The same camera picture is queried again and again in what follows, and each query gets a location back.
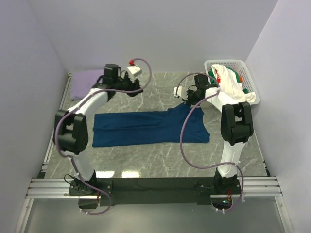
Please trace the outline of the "blue t shirt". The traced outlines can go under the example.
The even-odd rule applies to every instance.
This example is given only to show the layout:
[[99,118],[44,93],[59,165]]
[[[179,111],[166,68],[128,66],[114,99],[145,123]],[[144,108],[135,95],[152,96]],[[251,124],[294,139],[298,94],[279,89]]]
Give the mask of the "blue t shirt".
[[96,114],[93,147],[130,146],[154,143],[208,143],[204,112],[184,103],[166,111]]

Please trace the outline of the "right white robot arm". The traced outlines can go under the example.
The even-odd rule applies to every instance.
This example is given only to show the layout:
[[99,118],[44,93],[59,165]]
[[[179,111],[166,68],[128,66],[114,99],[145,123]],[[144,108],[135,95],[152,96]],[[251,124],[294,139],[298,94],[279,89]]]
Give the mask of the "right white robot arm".
[[224,140],[221,161],[213,165],[215,175],[213,185],[207,190],[212,194],[237,194],[243,191],[244,178],[239,167],[242,149],[254,133],[251,105],[238,102],[220,90],[218,83],[211,83],[211,76],[194,73],[196,90],[186,91],[183,98],[186,104],[192,105],[186,120],[204,101],[221,112],[220,132]]

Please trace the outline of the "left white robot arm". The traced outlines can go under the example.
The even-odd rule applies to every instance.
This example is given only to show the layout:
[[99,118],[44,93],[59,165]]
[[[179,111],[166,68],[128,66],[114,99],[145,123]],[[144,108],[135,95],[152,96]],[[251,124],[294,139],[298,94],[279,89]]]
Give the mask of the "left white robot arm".
[[85,150],[88,145],[87,118],[117,92],[133,97],[143,92],[139,80],[131,80],[141,73],[141,68],[130,60],[126,70],[117,64],[106,64],[103,74],[96,80],[89,93],[68,110],[58,110],[54,122],[53,142],[59,154],[73,165],[75,182],[86,195],[97,189],[96,172],[92,168]]

